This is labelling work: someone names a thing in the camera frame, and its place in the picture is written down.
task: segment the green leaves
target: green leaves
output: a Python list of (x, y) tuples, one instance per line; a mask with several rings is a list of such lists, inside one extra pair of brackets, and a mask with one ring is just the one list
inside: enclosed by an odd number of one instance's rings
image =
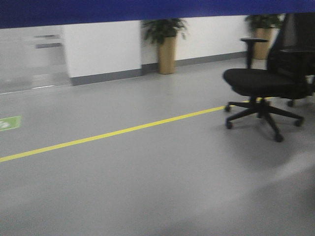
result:
[(151, 43), (163, 44), (165, 38), (175, 37), (177, 32), (187, 30), (186, 21), (179, 18), (144, 21), (143, 27), (147, 28), (144, 39), (151, 38)]
[(256, 28), (280, 28), (282, 25), (280, 14), (250, 15), (245, 20), (249, 21), (252, 30)]

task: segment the yellow line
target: yellow line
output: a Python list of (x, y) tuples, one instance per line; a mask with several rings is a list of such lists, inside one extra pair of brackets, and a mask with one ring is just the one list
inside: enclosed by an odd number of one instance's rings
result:
[(106, 133), (106, 134), (96, 135), (96, 136), (92, 136), (92, 137), (88, 137), (88, 138), (84, 138), (84, 139), (74, 140), (71, 142), (52, 145), (49, 147), (43, 147), (43, 148), (31, 150), (31, 151), (21, 152), (21, 153), (10, 155), (10, 156), (0, 157), (0, 162), (10, 161), (10, 160), (18, 159), (21, 157), (31, 156), (31, 155), (35, 155), (35, 154), (39, 154), (39, 153), (43, 153), (43, 152), (47, 152), (47, 151), (52, 151), (55, 149), (65, 148), (65, 147), (76, 145), (76, 144), (82, 144), (82, 143), (86, 143), (86, 142), (90, 142), (90, 141), (94, 141), (94, 140), (98, 140), (98, 139), (104, 139), (107, 137), (111, 137), (111, 136), (115, 136), (115, 135), (119, 135), (119, 134), (124, 134), (127, 132), (156, 126), (159, 124), (165, 124), (165, 123), (169, 123), (169, 122), (180, 120), (180, 119), (194, 117), (194, 116), (198, 116), (198, 115), (205, 114), (205, 113), (215, 112), (215, 111), (222, 110), (222, 109), (224, 109), (224, 106), (214, 107), (214, 108), (210, 108), (207, 110), (203, 110), (203, 111), (199, 111), (199, 112), (193, 112), (193, 113), (189, 113), (186, 115), (181, 115), (181, 116), (172, 117), (172, 118), (168, 118), (168, 119), (162, 119), (159, 121), (146, 123), (146, 124), (142, 124), (142, 125), (134, 126), (134, 127), (127, 128), (127, 129), (122, 129), (122, 130)]

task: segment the black office chair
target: black office chair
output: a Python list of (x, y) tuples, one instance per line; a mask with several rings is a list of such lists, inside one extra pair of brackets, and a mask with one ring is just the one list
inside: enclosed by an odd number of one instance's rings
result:
[[(310, 63), (310, 69), (309, 69), (308, 75), (311, 76), (311, 81), (308, 84), (308, 86), (309, 86), (308, 96), (313, 96), (313, 94), (315, 92), (315, 62), (314, 63)], [(287, 105), (289, 107), (294, 107), (294, 104), (295, 104), (295, 100), (294, 99), (291, 99), (290, 101), (287, 102)]]
[(275, 131), (275, 140), (283, 141), (283, 136), (270, 114), (277, 114), (297, 119), (294, 124), (301, 126), (302, 116), (270, 106), (267, 97), (301, 99), (310, 94), (307, 83), (310, 61), (315, 55), (315, 13), (287, 14), (278, 37), (270, 49), (267, 59), (267, 70), (251, 69), (252, 50), (256, 42), (265, 40), (243, 38), (247, 43), (247, 69), (229, 69), (223, 78), (232, 89), (240, 95), (249, 96), (249, 102), (228, 102), (230, 106), (247, 108), (226, 119), (226, 128), (233, 127), (232, 120), (257, 113), (258, 118), (265, 118)]

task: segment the gold planter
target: gold planter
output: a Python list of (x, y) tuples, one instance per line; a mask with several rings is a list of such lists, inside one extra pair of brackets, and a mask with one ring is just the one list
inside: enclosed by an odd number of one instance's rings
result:
[(272, 29), (263, 29), (263, 28), (256, 29), (255, 37), (267, 39), (268, 42), (255, 43), (254, 57), (253, 57), (254, 59), (267, 59), (269, 47), (270, 47), (271, 34), (272, 34)]
[(163, 75), (173, 74), (175, 71), (176, 37), (165, 38), (158, 46), (158, 72)]

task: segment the chair base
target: chair base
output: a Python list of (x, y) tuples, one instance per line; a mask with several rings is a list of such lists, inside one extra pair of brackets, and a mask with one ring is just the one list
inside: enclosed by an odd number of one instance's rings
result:
[(295, 126), (301, 126), (304, 121), (304, 118), (302, 116), (270, 106), (270, 102), (266, 101), (264, 98), (262, 98), (259, 102), (256, 101), (256, 97), (251, 97), (250, 102), (229, 102), (228, 105), (225, 107), (225, 110), (227, 112), (230, 111), (231, 105), (244, 107), (247, 109), (228, 117), (225, 122), (227, 129), (231, 129), (233, 127), (231, 120), (257, 113), (257, 117), (265, 118), (271, 128), (275, 131), (275, 140), (277, 142), (282, 142), (284, 138), (280, 134), (280, 130), (278, 129), (275, 121), (270, 114), (277, 114), (280, 116), (295, 118), (297, 119), (294, 123)]

